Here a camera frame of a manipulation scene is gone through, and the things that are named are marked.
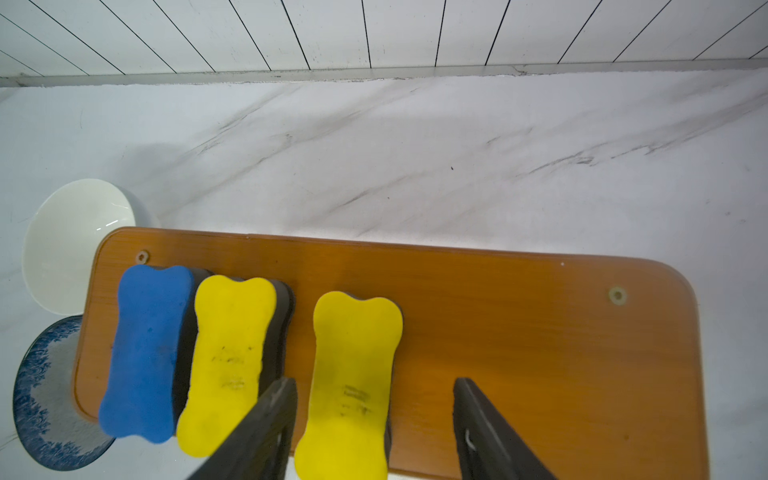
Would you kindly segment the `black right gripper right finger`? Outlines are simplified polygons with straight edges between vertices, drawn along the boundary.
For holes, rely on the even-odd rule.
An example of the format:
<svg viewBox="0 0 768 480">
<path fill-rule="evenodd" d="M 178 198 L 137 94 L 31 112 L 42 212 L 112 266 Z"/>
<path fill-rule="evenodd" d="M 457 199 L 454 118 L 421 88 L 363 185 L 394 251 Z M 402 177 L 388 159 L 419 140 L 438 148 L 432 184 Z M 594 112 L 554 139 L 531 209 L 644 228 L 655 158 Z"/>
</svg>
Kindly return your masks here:
<svg viewBox="0 0 768 480">
<path fill-rule="evenodd" d="M 453 429 L 463 479 L 554 477 L 473 380 L 458 378 L 453 394 Z"/>
</svg>

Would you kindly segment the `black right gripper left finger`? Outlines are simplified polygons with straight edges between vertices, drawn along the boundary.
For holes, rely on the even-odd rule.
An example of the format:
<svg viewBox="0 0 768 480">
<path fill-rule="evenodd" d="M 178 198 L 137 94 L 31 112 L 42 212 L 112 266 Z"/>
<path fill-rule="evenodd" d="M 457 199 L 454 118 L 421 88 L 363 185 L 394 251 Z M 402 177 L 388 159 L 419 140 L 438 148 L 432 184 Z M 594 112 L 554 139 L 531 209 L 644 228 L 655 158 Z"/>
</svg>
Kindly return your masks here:
<svg viewBox="0 0 768 480">
<path fill-rule="evenodd" d="M 297 414 L 292 378 L 273 382 L 192 479 L 283 479 Z"/>
</svg>

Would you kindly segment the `yellow eraser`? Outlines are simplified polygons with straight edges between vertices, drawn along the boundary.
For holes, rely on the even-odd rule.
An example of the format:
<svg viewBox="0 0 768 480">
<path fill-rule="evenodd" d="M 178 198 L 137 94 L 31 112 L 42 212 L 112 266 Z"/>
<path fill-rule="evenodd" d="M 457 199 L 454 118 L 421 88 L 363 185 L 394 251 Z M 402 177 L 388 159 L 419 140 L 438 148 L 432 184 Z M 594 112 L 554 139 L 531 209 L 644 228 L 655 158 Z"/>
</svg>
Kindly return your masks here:
<svg viewBox="0 0 768 480">
<path fill-rule="evenodd" d="M 184 453 L 202 458 L 282 376 L 293 294 L 278 280 L 214 275 L 198 287 L 194 307 L 198 334 L 177 439 Z"/>
<path fill-rule="evenodd" d="M 322 295 L 307 424 L 294 454 L 301 479 L 385 479 L 394 357 L 403 315 L 389 299 Z"/>
</svg>

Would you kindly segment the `blue eraser top shelf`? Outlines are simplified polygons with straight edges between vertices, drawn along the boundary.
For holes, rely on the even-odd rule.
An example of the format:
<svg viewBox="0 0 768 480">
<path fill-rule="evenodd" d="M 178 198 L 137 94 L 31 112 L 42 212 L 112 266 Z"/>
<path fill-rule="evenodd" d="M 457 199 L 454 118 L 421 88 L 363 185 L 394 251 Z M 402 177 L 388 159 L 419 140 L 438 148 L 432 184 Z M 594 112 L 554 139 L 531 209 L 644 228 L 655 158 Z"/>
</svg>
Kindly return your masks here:
<svg viewBox="0 0 768 480">
<path fill-rule="evenodd" d="M 200 268 L 148 265 L 123 273 L 107 390 L 98 415 L 107 435 L 140 436 L 154 444 L 175 435 L 198 332 L 195 295 L 211 275 Z"/>
</svg>

